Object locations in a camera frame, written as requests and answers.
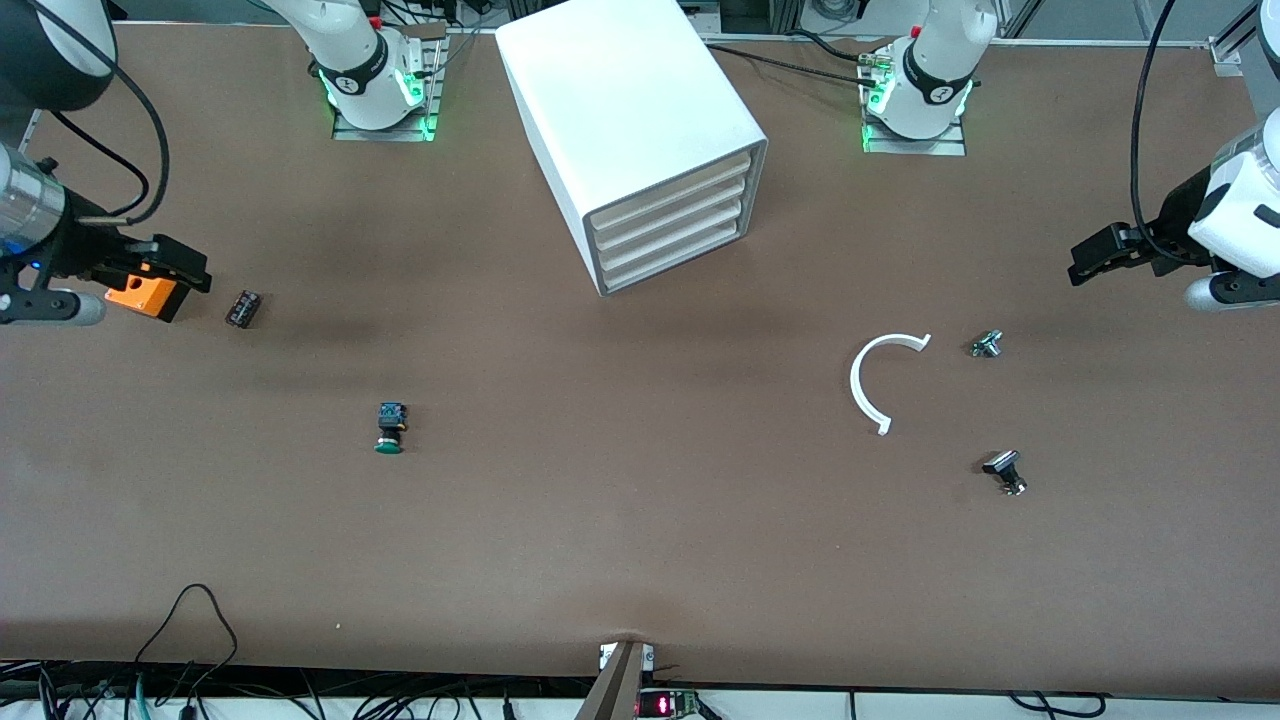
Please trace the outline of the white plastic drawer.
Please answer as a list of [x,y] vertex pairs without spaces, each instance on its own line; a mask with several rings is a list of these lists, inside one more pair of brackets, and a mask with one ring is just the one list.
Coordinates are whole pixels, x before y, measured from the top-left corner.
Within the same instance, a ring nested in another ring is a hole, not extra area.
[[733,218],[703,220],[626,240],[600,252],[602,295],[620,292],[741,236]]
[[595,243],[602,251],[603,249],[614,247],[626,240],[635,240],[645,233],[703,222],[708,217],[718,217],[726,213],[732,218],[739,213],[740,200],[745,188],[746,181],[744,176],[723,181],[710,188],[696,192],[686,201],[673,202],[636,220],[626,222],[607,231],[593,229]]
[[602,270],[625,275],[731,237],[741,213],[741,199],[726,199],[652,211],[598,231]]
[[686,201],[696,192],[710,188],[723,181],[732,181],[748,173],[754,161],[750,151],[737,152],[728,158],[703,167],[694,173],[675,178],[671,182],[645,190],[612,208],[605,208],[590,215],[591,228],[607,231],[626,222],[636,220],[673,202]]

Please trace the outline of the white drawer cabinet housing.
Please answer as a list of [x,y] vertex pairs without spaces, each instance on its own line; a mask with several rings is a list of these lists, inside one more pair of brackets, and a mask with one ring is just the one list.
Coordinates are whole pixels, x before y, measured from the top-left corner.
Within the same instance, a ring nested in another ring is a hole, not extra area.
[[590,215],[744,151],[754,161],[737,240],[748,233],[768,140],[677,0],[564,0],[503,24],[495,44],[600,296],[612,295],[602,295]]

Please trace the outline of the black module with red display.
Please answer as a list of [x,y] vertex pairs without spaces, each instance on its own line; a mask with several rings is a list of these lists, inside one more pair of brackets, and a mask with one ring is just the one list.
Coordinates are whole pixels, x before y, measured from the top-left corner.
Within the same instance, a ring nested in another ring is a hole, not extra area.
[[700,717],[701,700],[695,691],[644,689],[637,693],[635,720],[685,720]]

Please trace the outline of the orange black button enclosure box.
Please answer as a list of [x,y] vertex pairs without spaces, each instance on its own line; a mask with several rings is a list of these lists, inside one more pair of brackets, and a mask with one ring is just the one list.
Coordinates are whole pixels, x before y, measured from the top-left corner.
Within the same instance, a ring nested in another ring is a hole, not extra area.
[[189,288],[168,277],[128,275],[124,290],[108,290],[104,300],[142,316],[173,323]]

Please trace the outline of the brown tapered post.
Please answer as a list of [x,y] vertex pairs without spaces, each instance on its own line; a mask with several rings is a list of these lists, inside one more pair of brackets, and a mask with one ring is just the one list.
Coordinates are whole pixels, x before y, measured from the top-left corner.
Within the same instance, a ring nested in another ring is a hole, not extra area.
[[573,720],[635,720],[646,675],[655,669],[655,650],[641,641],[617,641],[599,648],[600,671]]

